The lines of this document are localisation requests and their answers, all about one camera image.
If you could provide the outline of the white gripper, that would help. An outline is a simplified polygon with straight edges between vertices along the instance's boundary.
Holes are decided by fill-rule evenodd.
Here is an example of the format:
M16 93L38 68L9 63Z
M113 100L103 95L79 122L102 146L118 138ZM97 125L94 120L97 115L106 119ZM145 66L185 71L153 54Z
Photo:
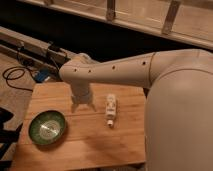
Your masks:
M75 113L79 104L87 104L94 112L96 107L92 103L93 93L89 83L74 83L70 85L72 91L72 101L74 104L71 105L71 112Z

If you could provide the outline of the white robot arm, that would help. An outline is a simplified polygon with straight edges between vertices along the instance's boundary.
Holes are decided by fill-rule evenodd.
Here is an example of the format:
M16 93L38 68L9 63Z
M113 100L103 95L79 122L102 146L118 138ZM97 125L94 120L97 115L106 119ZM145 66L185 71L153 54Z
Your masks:
M74 106L93 101L92 83L149 90L144 113L147 171L213 171L213 53L152 52L96 62L80 53L59 70Z

